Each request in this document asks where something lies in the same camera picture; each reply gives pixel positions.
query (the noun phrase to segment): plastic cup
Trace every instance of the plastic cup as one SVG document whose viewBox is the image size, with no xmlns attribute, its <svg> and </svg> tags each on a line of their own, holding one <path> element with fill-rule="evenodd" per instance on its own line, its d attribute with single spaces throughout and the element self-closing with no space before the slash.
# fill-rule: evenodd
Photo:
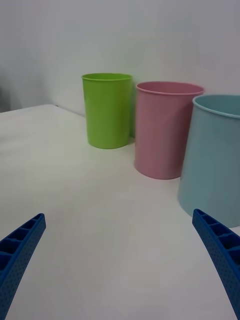
<svg viewBox="0 0 240 320">
<path fill-rule="evenodd" d="M 132 76 L 91 73 L 82 76 L 87 138 L 90 145 L 114 149 L 128 144 Z"/>
<path fill-rule="evenodd" d="M 240 226 L 240 95 L 193 99 L 178 200 L 227 227 Z"/>
<path fill-rule="evenodd" d="M 144 82 L 136 86 L 135 168 L 155 179 L 181 175 L 193 110 L 201 86 Z"/>
</svg>

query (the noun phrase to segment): pink cup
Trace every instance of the pink cup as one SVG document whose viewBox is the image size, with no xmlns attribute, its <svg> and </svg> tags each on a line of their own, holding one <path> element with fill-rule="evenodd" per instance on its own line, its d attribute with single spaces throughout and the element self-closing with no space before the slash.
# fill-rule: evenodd
<svg viewBox="0 0 240 320">
<path fill-rule="evenodd" d="M 155 179 L 181 175 L 198 85 L 143 82 L 136 86 L 135 168 Z"/>
</svg>

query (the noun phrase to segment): green cup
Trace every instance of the green cup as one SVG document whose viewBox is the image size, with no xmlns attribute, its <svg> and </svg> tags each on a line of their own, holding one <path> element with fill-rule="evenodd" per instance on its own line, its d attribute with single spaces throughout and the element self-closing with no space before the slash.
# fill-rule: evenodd
<svg viewBox="0 0 240 320">
<path fill-rule="evenodd" d="M 82 76 L 87 139 L 101 149 L 128 144 L 133 77 L 122 73 Z"/>
</svg>

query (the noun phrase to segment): light blue cup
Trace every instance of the light blue cup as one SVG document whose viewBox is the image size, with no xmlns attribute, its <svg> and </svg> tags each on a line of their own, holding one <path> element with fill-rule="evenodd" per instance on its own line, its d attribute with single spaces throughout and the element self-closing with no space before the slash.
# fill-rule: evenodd
<svg viewBox="0 0 240 320">
<path fill-rule="evenodd" d="M 193 113 L 178 191 L 181 207 L 240 226 L 240 95 L 201 95 Z"/>
</svg>

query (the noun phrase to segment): white table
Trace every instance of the white table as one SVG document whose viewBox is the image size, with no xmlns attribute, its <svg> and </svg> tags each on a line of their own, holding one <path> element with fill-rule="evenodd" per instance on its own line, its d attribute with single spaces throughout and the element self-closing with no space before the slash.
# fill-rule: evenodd
<svg viewBox="0 0 240 320">
<path fill-rule="evenodd" d="M 133 161 L 56 106 L 0 114 L 0 239 L 39 212 L 47 225 L 7 320 L 236 319 L 179 180 Z"/>
</svg>

